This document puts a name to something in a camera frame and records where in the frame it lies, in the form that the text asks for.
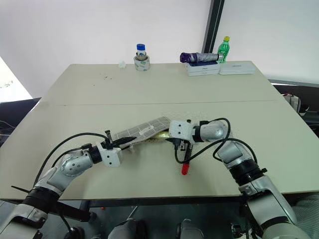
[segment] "white wall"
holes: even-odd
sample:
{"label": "white wall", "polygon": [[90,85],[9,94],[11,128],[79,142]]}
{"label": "white wall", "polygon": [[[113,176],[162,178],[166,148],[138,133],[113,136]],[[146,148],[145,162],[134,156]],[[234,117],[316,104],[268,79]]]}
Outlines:
{"label": "white wall", "polygon": [[73,63],[151,63],[200,52],[210,0],[2,0],[0,56],[33,97]]}
{"label": "white wall", "polygon": [[268,79],[319,84],[318,0],[225,0],[214,52],[252,60]]}

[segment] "floor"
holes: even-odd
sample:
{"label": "floor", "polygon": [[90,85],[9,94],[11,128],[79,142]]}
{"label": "floor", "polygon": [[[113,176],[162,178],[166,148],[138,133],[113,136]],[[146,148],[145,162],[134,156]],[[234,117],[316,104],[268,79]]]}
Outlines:
{"label": "floor", "polygon": [[[64,202],[79,207],[80,201]],[[0,202],[0,223],[14,208],[13,204]],[[67,219],[71,226],[81,226],[85,230],[85,239],[101,234],[107,238],[114,226],[124,221],[134,207],[110,207],[102,210],[93,208],[97,214],[92,223],[82,223]],[[199,227],[205,238],[232,239],[231,223],[239,223],[244,227],[245,221],[239,216],[238,203],[185,204],[164,206],[139,206],[133,216],[147,223],[150,239],[175,238],[176,225],[183,219],[191,219]],[[55,215],[49,218],[41,229],[44,239],[62,239],[67,232],[62,220]]]}

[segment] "green bottle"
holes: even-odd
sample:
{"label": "green bottle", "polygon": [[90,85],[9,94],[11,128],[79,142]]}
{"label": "green bottle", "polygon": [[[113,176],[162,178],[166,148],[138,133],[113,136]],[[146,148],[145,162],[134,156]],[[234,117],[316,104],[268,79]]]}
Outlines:
{"label": "green bottle", "polygon": [[225,63],[229,52],[229,36],[224,37],[223,43],[218,48],[218,54],[223,54],[223,59],[219,63]]}

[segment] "table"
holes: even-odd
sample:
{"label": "table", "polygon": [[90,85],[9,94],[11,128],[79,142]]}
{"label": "table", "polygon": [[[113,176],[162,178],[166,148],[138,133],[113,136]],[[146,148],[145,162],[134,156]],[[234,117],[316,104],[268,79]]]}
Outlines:
{"label": "table", "polygon": [[[79,132],[119,132],[160,116],[176,120],[226,117],[235,137],[255,151],[282,193],[319,190],[318,139],[259,70],[253,75],[188,77],[182,64],[71,65],[0,148],[0,198],[23,199],[41,163],[60,141]],[[84,136],[70,148],[100,141]],[[193,150],[205,146],[199,144]],[[63,200],[224,197],[239,195],[228,170],[206,151],[189,173],[168,142],[124,151],[119,168],[98,164],[72,181]]]}

